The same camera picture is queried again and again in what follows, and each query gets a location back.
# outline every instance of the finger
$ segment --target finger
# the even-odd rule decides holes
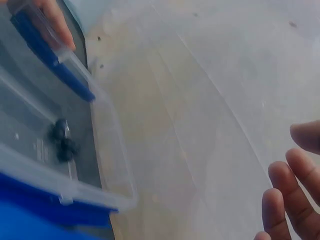
[[[320,206],[320,168],[301,149],[293,148],[285,157],[294,175]]]
[[[254,240],[271,240],[271,237],[265,231],[261,231],[255,235]]]
[[[286,221],[284,199],[276,188],[269,189],[263,194],[262,221],[264,230],[270,235],[270,239],[291,239]]]
[[[294,124],[290,127],[292,139],[308,152],[320,154],[320,121]]]
[[[76,49],[74,39],[67,26],[64,14],[62,13],[56,0],[37,1],[38,6],[42,9],[44,15],[49,20],[52,28],[60,36],[62,41],[72,50]]]
[[[281,161],[271,164],[269,177],[273,187],[282,193],[285,211],[295,232],[302,239],[318,239],[320,237],[319,215],[298,185],[289,166]]]

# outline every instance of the concrete floor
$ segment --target concrete floor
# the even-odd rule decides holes
[[[320,118],[319,6],[111,2],[86,43],[140,196],[112,217],[116,239],[252,239],[290,125]]]

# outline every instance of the plastic box lid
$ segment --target plastic box lid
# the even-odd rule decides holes
[[[96,123],[99,122],[99,129],[95,129],[94,132],[94,141],[98,146],[96,151],[98,165],[99,162],[103,162],[104,166],[103,170],[99,167],[103,190],[80,182],[77,179],[72,179],[72,177],[70,178],[55,169],[49,168],[45,164],[40,164],[0,142],[1,172],[32,187],[59,195],[60,202],[63,205],[71,205],[73,201],[80,201],[100,207],[118,209],[120,212],[135,207],[138,201],[135,181],[128,161],[118,115],[109,95],[101,90],[76,55],[62,43],[51,28],[48,20],[32,1],[10,0],[8,8],[13,17],[21,13],[29,17],[32,23],[36,23],[36,33],[46,36],[44,37],[46,41],[41,44],[45,43],[50,46],[50,49],[54,53],[54,55],[51,55],[53,56],[52,62],[48,59],[42,59],[39,53],[33,49],[33,46],[30,46],[32,42],[28,42],[13,23],[27,41],[31,50],[52,72],[55,71],[56,67],[63,65],[80,83],[83,83],[83,80],[88,83],[89,87],[84,90],[84,93],[90,93],[94,98],[91,100],[83,99],[88,102],[92,101],[93,127],[95,128]],[[8,85],[8,83],[14,83],[15,79],[2,66],[0,66],[0,82],[7,87],[8,91],[21,98],[25,103],[25,108],[32,109],[53,123],[54,119],[48,117],[46,109],[39,107],[39,105],[36,105],[32,101],[32,96],[28,94],[27,90],[21,90],[17,84]],[[69,87],[80,97],[83,94],[77,92],[74,89],[74,85]]]

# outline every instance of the dark round object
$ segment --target dark round object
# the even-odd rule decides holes
[[[65,130],[68,127],[68,122],[66,119],[60,118],[58,121],[55,122],[54,127]]]
[[[61,149],[63,151],[71,151],[74,155],[78,155],[80,152],[80,146],[70,138],[64,138],[61,140]]]
[[[74,159],[74,154],[70,150],[61,150],[58,155],[58,159],[62,163],[70,162]]]
[[[54,127],[52,129],[52,137],[55,140],[61,141],[66,137],[66,131],[63,128]]]

